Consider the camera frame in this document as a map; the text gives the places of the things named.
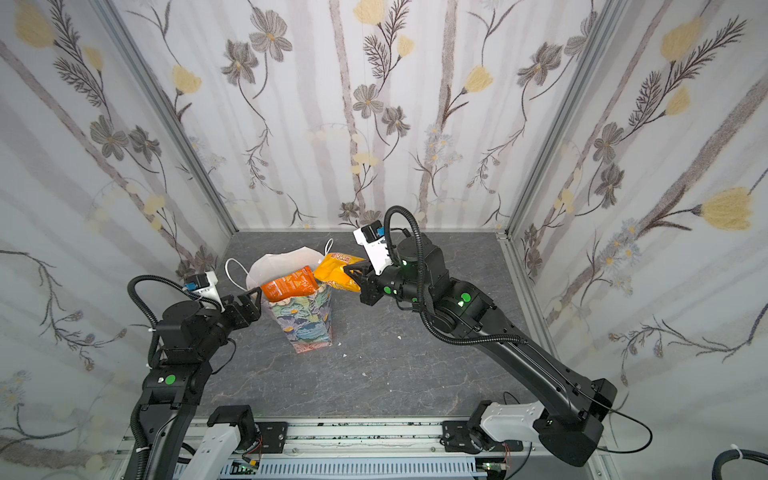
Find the yellow packet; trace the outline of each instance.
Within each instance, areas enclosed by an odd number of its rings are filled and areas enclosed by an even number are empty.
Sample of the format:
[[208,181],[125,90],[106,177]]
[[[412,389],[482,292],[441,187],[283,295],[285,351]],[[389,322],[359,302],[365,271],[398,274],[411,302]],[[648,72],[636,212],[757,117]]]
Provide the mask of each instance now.
[[346,253],[329,253],[315,269],[315,278],[339,290],[359,292],[360,286],[355,283],[355,280],[349,278],[349,275],[344,273],[344,266],[362,262],[363,260],[363,258],[347,255]]

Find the floral paper bag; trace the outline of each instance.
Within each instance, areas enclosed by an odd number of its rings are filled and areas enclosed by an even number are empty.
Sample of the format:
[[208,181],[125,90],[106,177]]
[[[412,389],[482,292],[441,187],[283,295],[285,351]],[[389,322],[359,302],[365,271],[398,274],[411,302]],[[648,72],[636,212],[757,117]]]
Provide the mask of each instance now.
[[277,303],[269,303],[275,321],[283,329],[297,353],[330,346],[331,292],[327,283],[318,282],[318,289],[309,296],[292,296]]

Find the black mounting plate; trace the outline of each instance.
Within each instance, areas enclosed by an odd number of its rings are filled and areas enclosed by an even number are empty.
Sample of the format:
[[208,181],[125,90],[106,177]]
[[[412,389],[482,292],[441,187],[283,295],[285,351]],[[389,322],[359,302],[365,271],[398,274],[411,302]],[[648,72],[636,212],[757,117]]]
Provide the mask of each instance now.
[[256,422],[261,432],[261,448],[254,453],[283,453],[287,422]]
[[[489,441],[490,447],[483,450],[479,442],[470,436],[466,421],[445,420],[442,423],[440,443],[445,447],[446,452],[464,452],[472,455],[481,452],[494,452],[504,455],[504,446],[493,440]],[[523,451],[523,443],[518,440],[507,441],[506,444],[511,452]]]

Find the coiled black cable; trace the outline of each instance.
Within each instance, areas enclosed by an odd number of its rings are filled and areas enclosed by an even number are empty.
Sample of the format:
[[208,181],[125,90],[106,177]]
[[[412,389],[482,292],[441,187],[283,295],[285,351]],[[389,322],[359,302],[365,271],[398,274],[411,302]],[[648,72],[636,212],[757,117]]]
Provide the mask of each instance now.
[[131,433],[134,435],[134,449],[142,449],[140,452],[136,452],[136,480],[143,480],[144,473],[147,471],[147,462],[149,461],[149,441],[144,434],[144,430],[141,428],[141,422],[139,421],[139,412],[141,411],[141,405],[136,404],[131,412]]
[[136,293],[136,285],[139,282],[143,282],[145,280],[164,283],[165,285],[168,285],[178,290],[179,292],[182,292],[184,295],[188,296],[192,300],[209,303],[210,305],[215,306],[219,311],[221,311],[221,304],[218,303],[216,300],[212,300],[210,298],[197,295],[196,293],[193,293],[187,290],[186,288],[174,282],[173,280],[169,280],[163,276],[139,275],[134,277],[130,282],[128,282],[128,296],[131,298],[133,303],[135,303],[136,306],[139,307],[139,310],[141,310],[144,316],[147,317],[147,320],[149,320],[149,324],[153,330],[152,340],[150,340],[150,343],[149,343],[149,352],[147,353],[147,364],[150,366],[150,368],[154,368],[153,357],[155,352],[157,351],[157,345],[160,343],[160,336],[157,334],[157,332],[154,331],[157,327],[157,317],[154,315],[152,310],[147,306],[147,304],[144,303],[144,301],[141,299],[138,293]]
[[768,465],[768,455],[764,453],[755,452],[754,450],[726,450],[715,458],[715,462],[712,465],[712,480],[723,480],[723,465],[731,460],[738,460],[740,457],[744,460],[752,460],[753,462]]
[[[411,226],[411,232],[413,233],[413,238],[416,244],[416,299],[419,301],[419,305],[424,306],[426,305],[424,295],[424,276],[426,264],[424,261],[424,244],[422,242],[422,231],[419,229],[419,222],[416,221],[413,214],[411,214],[407,208],[394,205],[386,211],[386,214],[384,214],[384,239],[386,241],[387,250],[389,251],[389,256],[393,261],[399,261],[396,260],[396,257],[393,255],[394,247],[392,245],[392,233],[389,229],[389,224],[392,220],[392,215],[394,214],[403,215]],[[487,335],[471,339],[455,339],[453,337],[443,335],[441,332],[439,332],[435,326],[432,325],[432,322],[429,321],[429,317],[425,309],[422,308],[422,310],[419,312],[419,315],[421,316],[422,323],[424,324],[424,327],[426,327],[427,331],[429,331],[438,340],[448,343],[449,345],[478,345],[479,343],[500,342],[510,342],[515,344],[527,343],[519,335],[511,335],[507,333]]]

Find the gray marble tabletop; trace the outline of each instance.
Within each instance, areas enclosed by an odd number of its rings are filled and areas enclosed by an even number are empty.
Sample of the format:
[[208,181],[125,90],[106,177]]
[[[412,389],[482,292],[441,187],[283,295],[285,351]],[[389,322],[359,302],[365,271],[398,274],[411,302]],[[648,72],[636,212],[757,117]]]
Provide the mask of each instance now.
[[[484,290],[528,333],[493,233],[428,235],[442,248],[451,276]],[[250,268],[265,253],[304,246],[322,253],[331,237],[332,251],[365,256],[351,232],[237,233],[219,259],[219,291],[222,295],[239,291],[223,271],[229,257]],[[230,266],[233,278],[244,284],[242,270]],[[389,299],[367,306],[357,293],[334,290],[331,302],[329,347],[296,353],[268,314],[234,332],[237,354],[211,377],[197,414],[247,403],[256,416],[470,415],[483,399],[502,402],[504,391],[520,402],[535,401],[480,350],[440,342],[424,329],[418,315],[398,310]],[[214,369],[229,358],[231,348],[223,347],[215,355]]]

